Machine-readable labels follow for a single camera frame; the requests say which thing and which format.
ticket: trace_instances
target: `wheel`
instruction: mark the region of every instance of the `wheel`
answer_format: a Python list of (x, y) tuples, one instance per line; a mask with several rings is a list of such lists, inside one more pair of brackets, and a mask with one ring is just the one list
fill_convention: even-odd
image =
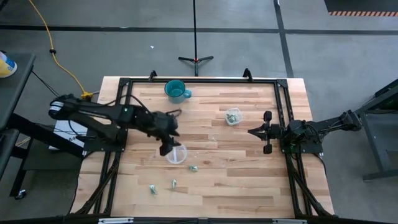
[(15, 196), (14, 198), (15, 198), (15, 200), (20, 200), (20, 199), (23, 199), (24, 197), (26, 197), (26, 195), (27, 195), (26, 190), (22, 189), (19, 191), (18, 195)]

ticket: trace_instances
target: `teal mug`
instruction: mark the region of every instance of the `teal mug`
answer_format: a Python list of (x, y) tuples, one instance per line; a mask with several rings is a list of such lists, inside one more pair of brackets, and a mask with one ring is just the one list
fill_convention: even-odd
[(182, 103), (186, 98), (191, 98), (191, 90), (185, 89), (185, 84), (181, 80), (171, 80), (164, 86), (164, 91), (172, 103)]

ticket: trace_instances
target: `butcher block tabletop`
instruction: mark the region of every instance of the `butcher block tabletop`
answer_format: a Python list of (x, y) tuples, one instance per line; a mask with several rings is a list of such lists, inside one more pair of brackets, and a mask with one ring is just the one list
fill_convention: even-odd
[[(99, 103), (116, 98), (119, 78), (104, 77)], [(287, 81), (294, 118), (312, 120), (304, 80), (290, 78)], [(168, 101), (164, 86), (165, 83), (135, 83), (132, 94), (151, 111), (182, 110), (177, 118), (180, 133), (177, 140), (187, 147), (187, 159), (182, 164), (171, 164), (160, 156), (160, 142), (129, 130), (111, 215), (293, 218), (285, 157), (278, 141), (271, 141), (273, 152), (264, 155), (265, 143), (247, 133), (248, 129), (263, 123), (262, 115), (267, 110), (272, 111), (271, 122), (278, 123), (274, 87), (255, 83), (186, 83), (192, 97), (175, 105)], [(283, 91), (280, 93), (285, 108)], [(243, 121), (237, 126), (228, 126), (224, 120), (224, 113), (230, 108), (239, 108), (243, 114)], [(83, 161), (72, 212), (81, 208), (98, 186), (103, 157), (103, 152), (95, 152)], [(303, 164), (308, 188), (324, 208), (333, 213), (319, 158), (303, 154)], [(198, 166), (198, 172), (190, 171), (189, 165)], [(152, 184), (157, 195), (150, 192)], [(103, 207), (107, 195), (105, 190)], [(300, 192), (298, 197), (304, 211)]]

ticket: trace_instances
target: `gray floor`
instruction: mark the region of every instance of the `gray floor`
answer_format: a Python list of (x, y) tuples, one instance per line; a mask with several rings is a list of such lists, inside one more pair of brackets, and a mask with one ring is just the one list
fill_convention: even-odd
[[(192, 3), (185, 0), (35, 0), (49, 24), (73, 26), (191, 27)], [(287, 29), (396, 30), (398, 17), (330, 17), (322, 0), (280, 0)], [(277, 28), (272, 0), (198, 0), (198, 27)], [(0, 22), (40, 24), (25, 0), (10, 1)], [(100, 88), (105, 75), (193, 75), (177, 60), (193, 56), (190, 33), (52, 32), (59, 61), (76, 73), (88, 91)], [(398, 36), (288, 35), (295, 77), (305, 79), (314, 120), (356, 109), (395, 80)], [(0, 46), (10, 52), (37, 55), (35, 71), (60, 93), (80, 94), (76, 83), (57, 68), (42, 31), (0, 30)], [(255, 77), (286, 77), (278, 34), (198, 35), (199, 57), (215, 58), (200, 67), (202, 76), (241, 76), (248, 67)], [(41, 123), (51, 94), (31, 77), (17, 112)], [(328, 183), (337, 215), (397, 222), (398, 178), (363, 182), (376, 171), (363, 131), (330, 134), (323, 144)], [(0, 219), (66, 214), (73, 200), (76, 172), (30, 172), (27, 198), (7, 197), (18, 160), (11, 160), (0, 183)]]

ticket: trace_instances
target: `small plastic container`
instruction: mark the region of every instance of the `small plastic container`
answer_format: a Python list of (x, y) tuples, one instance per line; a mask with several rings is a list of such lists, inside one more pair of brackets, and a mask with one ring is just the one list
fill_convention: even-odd
[(172, 164), (180, 164), (187, 158), (188, 150), (184, 145), (173, 147), (166, 155), (166, 159)]
[(243, 115), (237, 108), (231, 108), (225, 111), (224, 117), (229, 126), (237, 125), (243, 120)]

